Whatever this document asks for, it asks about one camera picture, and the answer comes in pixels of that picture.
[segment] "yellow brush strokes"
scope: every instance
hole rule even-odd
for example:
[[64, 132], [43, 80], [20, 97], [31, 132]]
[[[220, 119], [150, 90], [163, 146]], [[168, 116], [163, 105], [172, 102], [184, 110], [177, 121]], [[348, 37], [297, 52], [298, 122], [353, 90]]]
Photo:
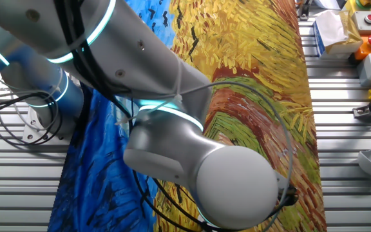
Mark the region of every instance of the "yellow brush strokes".
[[[226, 67], [234, 74], [239, 68], [249, 71], [256, 82], [261, 83], [272, 93], [272, 100], [285, 108], [279, 113], [284, 117], [286, 126], [296, 131], [292, 132], [294, 139], [302, 140], [304, 144], [308, 138], [308, 141], [315, 143], [310, 89], [301, 39], [296, 28], [289, 26], [296, 24], [297, 21], [285, 18], [288, 14], [281, 13], [289, 4], [293, 4], [293, 0], [171, 0], [169, 12], [175, 15], [172, 27], [176, 33], [173, 48], [179, 47], [178, 56], [204, 73], [211, 81], [218, 68]], [[178, 10], [182, 13], [180, 28], [176, 21], [179, 16]], [[190, 55], [190, 49], [195, 42], [192, 28], [198, 43]], [[222, 141], [227, 142], [227, 138], [222, 137]], [[298, 151], [309, 155], [312, 153], [308, 148], [298, 147]], [[280, 159], [280, 162], [281, 167], [278, 171], [286, 175], [289, 164], [285, 159]], [[296, 176], [306, 173], [300, 162], [298, 159], [295, 161]], [[304, 191], [310, 185], [307, 181], [294, 179], [293, 184], [303, 188]], [[175, 191], [177, 187], [174, 184], [165, 182], [164, 188], [177, 199], [176, 202], [179, 202], [178, 192]], [[316, 195], [320, 201], [323, 200], [321, 188]], [[197, 217], [198, 210], [193, 201], [183, 192], [180, 193], [180, 197], [182, 199], [180, 205]], [[310, 217], [314, 217], [313, 212], [307, 209], [311, 200], [303, 194], [300, 197], [299, 211], [295, 211], [295, 215], [292, 216], [287, 216], [290, 212], [283, 212], [279, 217], [280, 222], [275, 223], [269, 231], [325, 230], [324, 225], [316, 227], [320, 220], [309, 221]], [[155, 206], [171, 220], [195, 231], [201, 231], [197, 224], [174, 209], [161, 192], [155, 197]], [[157, 218], [154, 231], [158, 231], [159, 228], [164, 232], [182, 231], [163, 218]], [[293, 229], [291, 224], [283, 223], [284, 218], [291, 218], [298, 225]], [[269, 220], [247, 231], [262, 231], [268, 222]]]

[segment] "black cable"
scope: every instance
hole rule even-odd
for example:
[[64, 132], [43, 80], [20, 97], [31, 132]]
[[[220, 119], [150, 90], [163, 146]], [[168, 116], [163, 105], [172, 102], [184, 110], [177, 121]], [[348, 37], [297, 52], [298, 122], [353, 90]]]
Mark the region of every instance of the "black cable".
[[138, 190], [140, 191], [140, 194], [141, 194], [141, 197], [147, 202], [148, 206], [157, 214], [159, 215], [160, 217], [162, 217], [164, 220], [166, 220], [167, 222], [169, 222], [170, 224], [178, 227], [179, 229], [182, 229], [184, 231], [187, 231], [187, 232], [199, 232], [199, 231], [193, 231], [192, 229], [188, 229], [184, 226], [181, 226], [180, 224], [176, 223], [176, 222], [173, 222], [170, 218], [168, 218], [167, 216], [165, 216], [161, 211], [159, 211], [147, 198], [146, 194], [144, 193], [144, 191], [142, 190], [141, 188], [141, 185], [140, 185], [140, 181], [138, 180], [138, 176], [137, 176], [137, 172], [133, 170], [133, 175], [134, 175], [134, 179], [135, 179], [135, 183], [137, 184], [137, 187], [138, 187]]
[[277, 212], [279, 212], [281, 209], [283, 209], [283, 207], [285, 206], [285, 203], [288, 201], [289, 198], [290, 198], [290, 197], [287, 196], [287, 197], [283, 200], [282, 204], [279, 204], [275, 209], [273, 209], [273, 211], [271, 211], [271, 213], [269, 214], [269, 216], [267, 217], [267, 219], [268, 219], [268, 218], [271, 218], [273, 215], [275, 215]]
[[180, 191], [182, 191], [183, 193], [184, 193], [184, 195], [188, 198], [188, 199], [190, 199], [190, 201], [192, 202], [192, 203], [194, 203], [194, 204], [196, 204], [196, 202], [188, 195], [188, 193], [186, 193], [186, 191], [184, 190], [184, 189], [182, 189], [182, 188], [180, 188]]
[[[44, 95], [43, 93], [40, 93], [39, 95], [38, 95], [38, 97], [41, 97], [41, 98], [45, 98], [46, 97], [46, 95]], [[48, 101], [47, 99], [45, 99], [45, 102], [47, 102], [47, 104], [48, 104], [48, 108], [50, 109], [50, 113], [51, 113], [51, 118], [52, 118], [52, 120], [55, 120], [54, 119], [54, 114], [53, 114], [53, 110], [52, 110], [52, 107], [50, 106], [50, 101]], [[52, 126], [53, 126], [53, 124], [51, 124], [50, 125], [50, 127], [48, 127], [47, 128], [47, 130], [46, 130], [46, 132], [45, 132], [45, 134], [44, 135], [42, 135], [39, 139], [37, 139], [37, 140], [35, 140], [35, 141], [33, 141], [33, 142], [30, 142], [30, 143], [28, 143], [28, 142], [25, 142], [25, 141], [23, 141], [22, 139], [20, 139], [20, 138], [18, 138], [18, 137], [16, 137], [6, 126], [5, 126], [5, 124], [4, 124], [4, 122], [3, 122], [3, 120], [2, 120], [2, 118], [1, 118], [1, 115], [0, 115], [0, 123], [1, 123], [1, 125], [2, 125], [2, 127], [14, 138], [14, 139], [16, 139], [16, 140], [18, 140], [19, 142], [22, 142], [23, 144], [15, 144], [15, 145], [24, 145], [24, 146], [26, 146], [26, 145], [34, 145], [34, 144], [37, 144], [40, 140], [42, 140], [45, 136], [47, 136], [47, 134], [48, 134], [48, 132], [51, 130], [51, 128], [52, 128]]]
[[[66, 3], [71, 3], [71, 12], [72, 17], [67, 16], [67, 5]], [[70, 25], [73, 25], [75, 29], [75, 36], [80, 37], [84, 33], [84, 25], [82, 22], [82, 16], [80, 11], [80, 5], [78, 3], [78, 0], [76, 1], [61, 1], [61, 0], [54, 0], [55, 8], [57, 11], [57, 15], [59, 17], [62, 31], [64, 33], [65, 39], [67, 44], [72, 44], [72, 34], [70, 30]], [[105, 84], [104, 80], [106, 79], [105, 73], [99, 68], [99, 65], [95, 61], [95, 59], [92, 56], [91, 49], [88, 46], [87, 41], [85, 40], [79, 48], [78, 52], [77, 50], [71, 51], [73, 54], [73, 63], [76, 67], [77, 71], [88, 81], [90, 82], [95, 89], [97, 89], [105, 98], [110, 100], [112, 103], [115, 104], [115, 106], [120, 109], [125, 116], [129, 117], [129, 112], [121, 105], [119, 101], [117, 101], [112, 93], [112, 91], [108, 88], [108, 86]], [[83, 54], [83, 57], [87, 58], [89, 62], [86, 67], [83, 65], [82, 57], [80, 56], [80, 53]], [[132, 128], [133, 124], [131, 121], [128, 122], [129, 127]]]
[[[55, 102], [55, 100], [54, 100], [52, 97], [51, 97], [51, 99], [47, 99], [47, 98], [46, 98], [47, 96], [48, 96], [47, 93], [38, 93], [38, 95], [37, 95], [37, 97], [40, 97], [40, 98], [44, 99], [44, 100], [48, 103], [48, 107], [49, 107], [49, 109], [50, 109], [50, 113], [51, 113], [51, 118], [52, 118], [53, 120], [55, 120], [54, 113], [53, 113], [53, 110], [52, 110], [53, 104], [50, 104], [51, 102]], [[38, 138], [37, 140], [35, 140], [35, 141], [33, 141], [33, 142], [25, 142], [25, 141], [23, 141], [22, 139], [16, 137], [16, 136], [15, 136], [15, 135], [14, 135], [14, 134], [13, 134], [13, 133], [8, 129], [8, 127], [5, 126], [3, 120], [2, 120], [2, 118], [1, 118], [1, 116], [0, 116], [0, 123], [1, 123], [2, 127], [3, 127], [3, 128], [4, 128], [4, 129], [5, 129], [5, 130], [6, 130], [6, 131], [7, 131], [7, 132], [8, 132], [8, 133], [9, 133], [9, 134], [14, 138], [14, 139], [18, 140], [19, 142], [22, 142], [22, 144], [15, 143], [15, 142], [11, 142], [11, 141], [9, 141], [8, 139], [4, 138], [1, 134], [0, 134], [0, 137], [1, 137], [5, 142], [7, 142], [7, 143], [9, 143], [9, 144], [11, 144], [11, 145], [13, 145], [13, 146], [36, 146], [36, 145], [44, 144], [44, 143], [48, 142], [49, 140], [51, 140], [52, 138], [54, 138], [54, 137], [56, 136], [56, 134], [58, 134], [58, 132], [59, 132], [61, 126], [62, 126], [62, 114], [61, 114], [61, 111], [59, 110], [59, 108], [58, 108], [57, 110], [58, 110], [58, 114], [59, 114], [59, 117], [60, 117], [60, 121], [59, 121], [58, 128], [56, 129], [55, 132], [52, 133], [52, 135], [51, 135], [50, 137], [48, 137], [47, 139], [45, 139], [45, 140], [42, 141], [42, 142], [39, 142], [39, 141], [40, 141], [40, 140], [43, 140], [43, 139], [47, 136], [48, 132], [51, 130], [51, 128], [52, 128], [52, 126], [54, 125], [54, 123], [51, 124], [51, 125], [47, 128], [45, 134], [42, 135], [42, 136], [41, 136], [40, 138]]]
[[172, 197], [168, 194], [168, 192], [164, 189], [164, 187], [159, 183], [159, 181], [156, 178], [153, 178], [155, 184], [159, 188], [159, 190], [162, 192], [162, 194], [181, 212], [183, 213], [186, 217], [188, 217], [190, 220], [193, 222], [197, 223], [204, 231], [212, 231], [215, 230], [217, 232], [235, 232], [236, 230], [233, 229], [223, 229], [219, 227], [213, 227], [210, 226], [209, 224], [206, 224], [204, 222], [199, 221], [197, 218], [194, 216], [190, 215], [186, 210], [184, 210], [175, 200], [173, 200]]
[[0, 107], [0, 110], [10, 106], [10, 105], [13, 105], [17, 102], [20, 102], [22, 100], [25, 100], [25, 99], [28, 99], [30, 97], [37, 97], [39, 94], [41, 93], [31, 93], [31, 94], [28, 94], [28, 95], [25, 95], [25, 96], [22, 96], [22, 97], [18, 97], [16, 99], [13, 99], [13, 100], [9, 100], [9, 101], [5, 101], [4, 104]]

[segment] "van gogh painting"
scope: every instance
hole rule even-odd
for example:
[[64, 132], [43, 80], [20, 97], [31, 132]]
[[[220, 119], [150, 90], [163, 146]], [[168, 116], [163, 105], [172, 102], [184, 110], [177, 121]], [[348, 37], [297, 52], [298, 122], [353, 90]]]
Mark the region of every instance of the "van gogh painting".
[[[280, 213], [269, 231], [326, 231], [316, 132], [307, 71], [293, 0], [127, 0], [139, 17], [179, 57], [211, 81], [237, 81], [266, 95], [291, 132], [292, 184], [299, 201]], [[181, 231], [144, 202], [122, 154], [128, 140], [119, 114], [96, 91], [84, 89], [85, 105], [55, 199], [49, 231]], [[205, 122], [205, 135], [262, 154], [287, 175], [283, 130], [271, 109], [238, 86], [221, 86]], [[147, 197], [167, 217], [201, 231], [141, 175]], [[195, 217], [187, 191], [163, 187]], [[262, 231], [269, 221], [246, 231]]]

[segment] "cable bundle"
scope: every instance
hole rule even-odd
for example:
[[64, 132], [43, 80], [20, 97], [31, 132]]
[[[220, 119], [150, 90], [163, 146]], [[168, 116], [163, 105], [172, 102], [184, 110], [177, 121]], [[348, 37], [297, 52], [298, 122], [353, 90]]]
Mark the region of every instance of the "cable bundle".
[[[14, 135], [14, 133], [12, 133], [8, 127], [4, 124], [2, 118], [1, 118], [1, 115], [0, 115], [0, 123], [2, 125], [2, 127], [17, 141], [19, 142], [12, 142], [6, 138], [4, 138], [2, 135], [1, 135], [1, 132], [0, 132], [0, 137], [7, 143], [13, 145], [13, 146], [35, 146], [35, 145], [41, 145], [41, 144], [44, 144], [46, 142], [48, 142], [49, 140], [51, 140], [52, 138], [54, 138], [56, 136], [56, 134], [58, 134], [61, 126], [62, 126], [62, 115], [61, 115], [61, 111], [59, 110], [59, 107], [58, 107], [58, 104], [57, 102], [53, 99], [53, 97], [51, 96], [51, 94], [49, 93], [46, 93], [46, 92], [42, 92], [42, 91], [37, 91], [37, 92], [21, 92], [21, 93], [28, 93], [26, 95], [23, 95], [22, 97], [18, 97], [16, 99], [12, 99], [12, 100], [9, 100], [9, 101], [3, 101], [3, 102], [0, 102], [0, 111], [3, 110], [4, 108], [6, 107], [9, 107], [9, 106], [12, 106], [12, 105], [15, 105], [15, 103], [17, 102], [20, 102], [20, 101], [23, 101], [25, 99], [28, 99], [30, 97], [40, 97], [42, 100], [44, 100], [45, 102], [47, 102], [47, 105], [48, 105], [48, 108], [50, 109], [50, 113], [51, 113], [51, 118], [52, 118], [52, 122], [50, 123], [50, 125], [48, 125], [47, 128], [41, 128], [41, 130], [46, 130], [44, 135], [42, 135], [40, 138], [38, 138], [37, 140], [33, 141], [33, 142], [26, 142], [24, 141], [23, 139], [17, 137]], [[14, 93], [8, 93], [8, 94], [2, 94], [0, 95], [0, 97], [5, 97], [5, 96], [14, 96], [15, 94]], [[54, 122], [57, 120], [57, 118], [59, 117], [59, 125], [57, 127], [57, 129], [51, 134], [50, 137], [48, 137], [48, 133], [50, 132], [50, 130], [53, 128], [53, 125], [54, 125]]]

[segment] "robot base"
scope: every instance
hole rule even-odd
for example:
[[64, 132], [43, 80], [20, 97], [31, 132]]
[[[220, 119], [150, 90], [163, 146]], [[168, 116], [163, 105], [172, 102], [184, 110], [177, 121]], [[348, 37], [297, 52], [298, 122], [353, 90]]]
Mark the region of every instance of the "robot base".
[[[44, 128], [41, 123], [39, 122], [37, 112], [30, 108], [28, 111], [28, 115], [26, 117], [26, 120], [29, 121], [29, 123], [32, 126], [35, 126], [36, 128]], [[33, 142], [40, 137], [42, 137], [45, 134], [45, 131], [37, 131], [27, 125], [24, 127], [24, 135], [23, 140], [26, 142]], [[46, 138], [51, 137], [52, 133], [48, 133]], [[44, 145], [69, 145], [71, 141], [72, 133], [65, 134], [65, 135], [58, 135], [53, 137], [48, 142], [44, 143]]]

